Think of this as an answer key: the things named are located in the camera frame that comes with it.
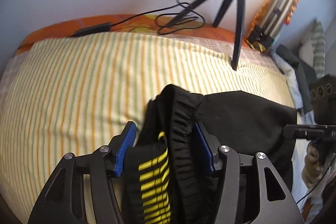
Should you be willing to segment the white knit gloved hand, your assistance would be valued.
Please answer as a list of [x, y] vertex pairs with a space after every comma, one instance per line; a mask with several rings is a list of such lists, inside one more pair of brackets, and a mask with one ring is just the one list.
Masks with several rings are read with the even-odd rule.
[[307, 145], [302, 179], [309, 190], [315, 187], [315, 196], [322, 193], [335, 179], [334, 157], [335, 152], [332, 151], [330, 143], [311, 141]]

